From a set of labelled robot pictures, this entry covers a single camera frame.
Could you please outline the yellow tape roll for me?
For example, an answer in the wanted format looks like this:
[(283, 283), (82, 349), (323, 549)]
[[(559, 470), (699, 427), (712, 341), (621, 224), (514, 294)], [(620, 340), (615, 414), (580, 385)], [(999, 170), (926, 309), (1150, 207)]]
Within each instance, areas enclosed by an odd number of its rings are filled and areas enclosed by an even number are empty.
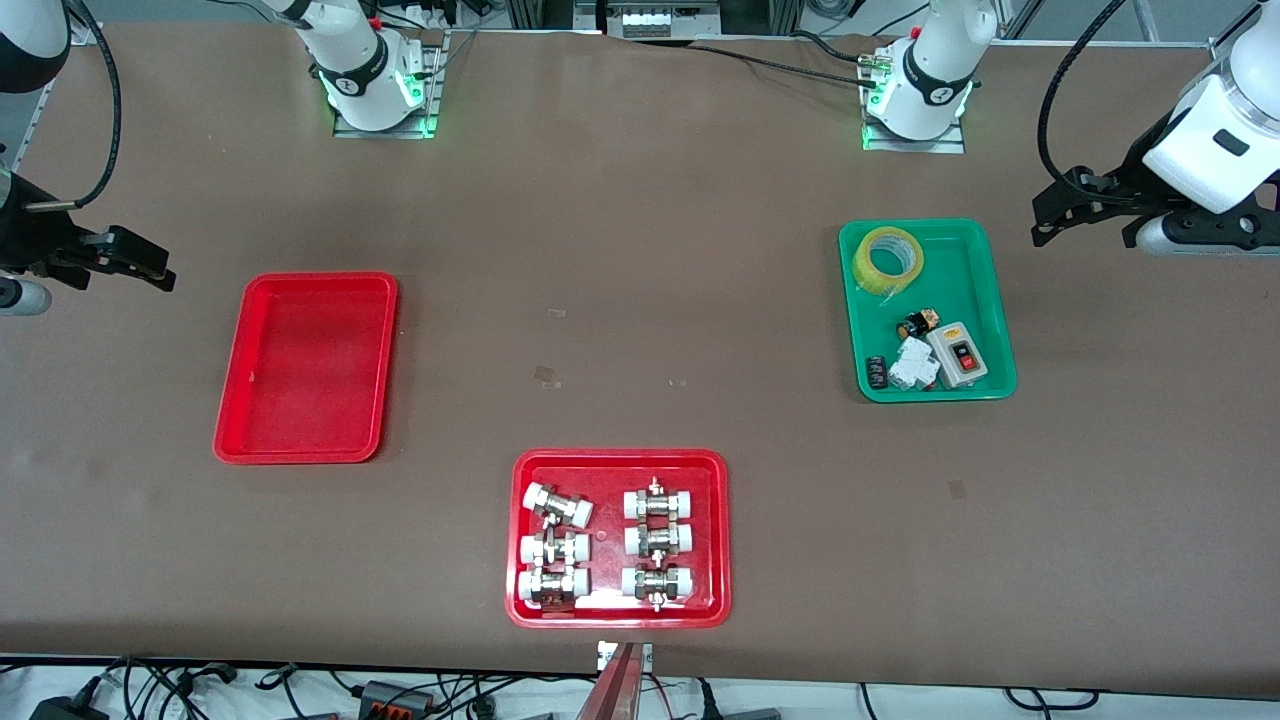
[[(890, 272), (877, 263), (887, 255), (897, 263)], [(915, 282), (925, 266), (920, 242), (908, 231), (896, 225), (877, 227), (864, 234), (852, 259), (852, 277), (868, 293), (893, 297)]]

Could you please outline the green plastic tray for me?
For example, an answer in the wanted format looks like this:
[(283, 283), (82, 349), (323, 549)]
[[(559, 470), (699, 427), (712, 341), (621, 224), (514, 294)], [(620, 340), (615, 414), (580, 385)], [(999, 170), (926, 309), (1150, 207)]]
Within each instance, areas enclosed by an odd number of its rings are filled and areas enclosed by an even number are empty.
[[(877, 227), (896, 225), (920, 242), (925, 266), (922, 274), (893, 297), (881, 297), (861, 290), (852, 277), (852, 259), (864, 234)], [(1016, 364), (1005, 320), (1002, 299), (986, 231), (965, 218), (915, 220), (850, 222), (838, 232), (838, 252), (845, 286), (847, 327), (855, 361), (855, 377), (863, 395), (877, 404), (948, 402), (998, 400), (1018, 387)], [(877, 263), (890, 272), (897, 263), (879, 255)], [(891, 365), (897, 357), (896, 325), (910, 313), (933, 307), (940, 325), (961, 322), (988, 364), (989, 374), (960, 389), (872, 389), (865, 363), (869, 356), (884, 356)]]

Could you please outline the empty-looking red plastic tray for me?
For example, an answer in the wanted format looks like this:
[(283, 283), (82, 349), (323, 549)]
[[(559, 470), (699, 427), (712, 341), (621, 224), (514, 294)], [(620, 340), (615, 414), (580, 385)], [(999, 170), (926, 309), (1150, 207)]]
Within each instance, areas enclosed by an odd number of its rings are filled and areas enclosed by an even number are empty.
[(385, 272), (278, 272), (244, 288), (212, 451), (230, 465), (356, 464), (381, 429), (399, 286)]

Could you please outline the red tray with fittings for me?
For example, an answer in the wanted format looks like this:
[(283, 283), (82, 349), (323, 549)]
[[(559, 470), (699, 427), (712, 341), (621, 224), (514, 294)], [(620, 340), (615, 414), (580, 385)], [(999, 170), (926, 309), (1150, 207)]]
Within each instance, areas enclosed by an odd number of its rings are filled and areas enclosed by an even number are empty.
[[(692, 550), (660, 557), (630, 556), (625, 551), (625, 528), (641, 521), (623, 515), (623, 493), (646, 487), (658, 477), (668, 489), (692, 496), (690, 519), (669, 521), (650, 518), (650, 528), (682, 523), (692, 527)], [(707, 629), (718, 626), (732, 607), (730, 564), (728, 468), (707, 448), (534, 448), (515, 464), (509, 510), (509, 541), (504, 606), (512, 623), (527, 629)], [(522, 506), (531, 483), (552, 486), (559, 495), (580, 495), (594, 503), (585, 529), (547, 525)], [(525, 603), (516, 591), (516, 575), (529, 566), (520, 562), (518, 543), (547, 528), (591, 538), (591, 559), (575, 568), (590, 570), (591, 593), (575, 606), (539, 609)], [(622, 568), (690, 568), (694, 591), (690, 597), (655, 611), (649, 603), (622, 593)], [(564, 565), (548, 569), (559, 571)]]

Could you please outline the white circuit breaker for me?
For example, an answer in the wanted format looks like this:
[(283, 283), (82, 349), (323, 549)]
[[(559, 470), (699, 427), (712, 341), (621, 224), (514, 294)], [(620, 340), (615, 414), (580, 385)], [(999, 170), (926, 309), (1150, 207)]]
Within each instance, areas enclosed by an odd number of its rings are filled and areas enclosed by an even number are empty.
[(899, 389), (925, 389), (936, 383), (940, 369), (941, 363), (934, 357), (933, 348), (925, 341), (909, 336), (890, 365), (890, 384)]

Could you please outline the black plug connector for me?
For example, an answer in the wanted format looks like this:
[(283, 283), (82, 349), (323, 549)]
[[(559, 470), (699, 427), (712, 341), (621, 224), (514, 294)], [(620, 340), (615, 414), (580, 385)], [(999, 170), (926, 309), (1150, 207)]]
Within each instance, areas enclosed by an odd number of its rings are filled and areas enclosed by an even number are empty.
[(195, 692), (195, 684), (200, 678), (212, 676), (223, 684), (232, 684), (238, 676), (238, 670), (223, 662), (206, 664), (200, 669), (184, 669), (175, 682), (175, 693), (189, 697)]

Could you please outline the white power strip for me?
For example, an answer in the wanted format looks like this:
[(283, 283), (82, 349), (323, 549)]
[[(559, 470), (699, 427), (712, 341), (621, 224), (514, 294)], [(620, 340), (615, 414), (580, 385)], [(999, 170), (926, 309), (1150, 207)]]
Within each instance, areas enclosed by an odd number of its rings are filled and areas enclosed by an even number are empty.
[(723, 29), (719, 0), (609, 0), (608, 31), (626, 40), (695, 40)]

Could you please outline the black power adapter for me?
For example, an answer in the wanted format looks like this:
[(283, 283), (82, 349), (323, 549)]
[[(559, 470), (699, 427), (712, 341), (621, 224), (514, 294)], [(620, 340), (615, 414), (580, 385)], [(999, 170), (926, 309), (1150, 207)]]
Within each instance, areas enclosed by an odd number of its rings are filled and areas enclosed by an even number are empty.
[(88, 703), (59, 696), (41, 700), (28, 720), (110, 720), (110, 717)]

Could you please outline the metal fitting white caps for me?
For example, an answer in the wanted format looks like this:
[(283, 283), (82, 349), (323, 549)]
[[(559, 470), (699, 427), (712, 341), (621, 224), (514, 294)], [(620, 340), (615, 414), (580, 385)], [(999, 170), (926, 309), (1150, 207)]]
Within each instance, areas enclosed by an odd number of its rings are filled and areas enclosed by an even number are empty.
[(623, 493), (623, 516), (628, 520), (645, 523), (650, 518), (663, 516), (669, 521), (690, 519), (692, 515), (692, 496), (689, 491), (666, 488), (658, 477), (652, 477), (641, 489)]
[(655, 611), (686, 600), (694, 591), (691, 569), (675, 565), (664, 569), (622, 568), (620, 579), (623, 594), (649, 603)]
[(580, 598), (591, 593), (590, 570), (588, 568), (568, 568), (559, 571), (548, 568), (526, 569), (516, 575), (516, 591), (520, 600), (534, 607), (572, 607)]
[(660, 557), (687, 553), (692, 550), (692, 527), (682, 523), (657, 528), (644, 523), (626, 527), (623, 547), (630, 556), (649, 557), (658, 562)]
[(535, 568), (557, 564), (575, 568), (591, 559), (591, 538), (575, 530), (559, 534), (554, 528), (547, 528), (520, 538), (518, 559), (520, 562)]
[(522, 506), (540, 516), (547, 525), (585, 529), (594, 503), (580, 495), (559, 495), (552, 486), (531, 483), (522, 496)]

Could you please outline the grey box orange details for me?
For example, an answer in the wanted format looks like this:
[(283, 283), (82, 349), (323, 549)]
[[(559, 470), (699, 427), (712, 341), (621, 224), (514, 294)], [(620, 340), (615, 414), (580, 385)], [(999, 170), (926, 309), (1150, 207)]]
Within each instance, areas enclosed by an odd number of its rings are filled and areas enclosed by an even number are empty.
[(360, 687), (357, 720), (428, 720), (435, 708), (433, 694), (385, 682)]

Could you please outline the reddish metal bar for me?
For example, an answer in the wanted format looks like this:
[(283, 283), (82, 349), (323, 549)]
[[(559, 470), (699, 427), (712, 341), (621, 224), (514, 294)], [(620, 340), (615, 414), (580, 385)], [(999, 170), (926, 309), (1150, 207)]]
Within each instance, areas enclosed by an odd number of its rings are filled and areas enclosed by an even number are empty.
[(631, 648), (620, 651), (599, 673), (575, 720), (637, 720), (640, 689), (648, 674), (631, 653)]

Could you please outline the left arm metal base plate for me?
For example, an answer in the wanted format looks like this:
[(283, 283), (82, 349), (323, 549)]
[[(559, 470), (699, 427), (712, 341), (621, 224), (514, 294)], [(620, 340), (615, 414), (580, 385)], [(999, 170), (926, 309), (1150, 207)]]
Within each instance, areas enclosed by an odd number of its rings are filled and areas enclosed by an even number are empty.
[(893, 50), (891, 46), (878, 47), (872, 54), (864, 54), (859, 60), (858, 77), (869, 79), (873, 86), (860, 90), (861, 100), (861, 149), (867, 151), (892, 152), (932, 152), (964, 154), (961, 118), (966, 109), (968, 96), (974, 90), (973, 82), (942, 106), (925, 106), (931, 119), (940, 117), (942, 110), (950, 110), (950, 124), (946, 129), (929, 138), (914, 138), (895, 132), (884, 123), (890, 117), (897, 88), (901, 85), (893, 77)]

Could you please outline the grey switch box red button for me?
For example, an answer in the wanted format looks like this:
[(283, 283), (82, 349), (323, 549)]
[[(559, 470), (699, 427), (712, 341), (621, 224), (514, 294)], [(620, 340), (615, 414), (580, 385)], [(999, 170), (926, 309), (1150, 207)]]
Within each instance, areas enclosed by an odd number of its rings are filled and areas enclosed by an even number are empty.
[(966, 388), (989, 374), (988, 364), (964, 323), (940, 325), (924, 338), (940, 364), (940, 380), (946, 389)]

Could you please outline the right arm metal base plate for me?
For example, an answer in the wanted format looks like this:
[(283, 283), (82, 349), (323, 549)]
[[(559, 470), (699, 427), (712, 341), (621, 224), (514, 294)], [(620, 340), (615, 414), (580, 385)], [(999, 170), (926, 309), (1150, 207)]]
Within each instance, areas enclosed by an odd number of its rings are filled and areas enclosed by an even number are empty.
[(352, 126), (334, 105), (332, 136), (335, 138), (426, 140), (436, 133), (447, 68), (451, 59), (451, 35), (440, 44), (425, 44), (403, 36), (397, 49), (390, 77), (398, 85), (398, 102), (406, 114), (384, 129), (360, 129)]

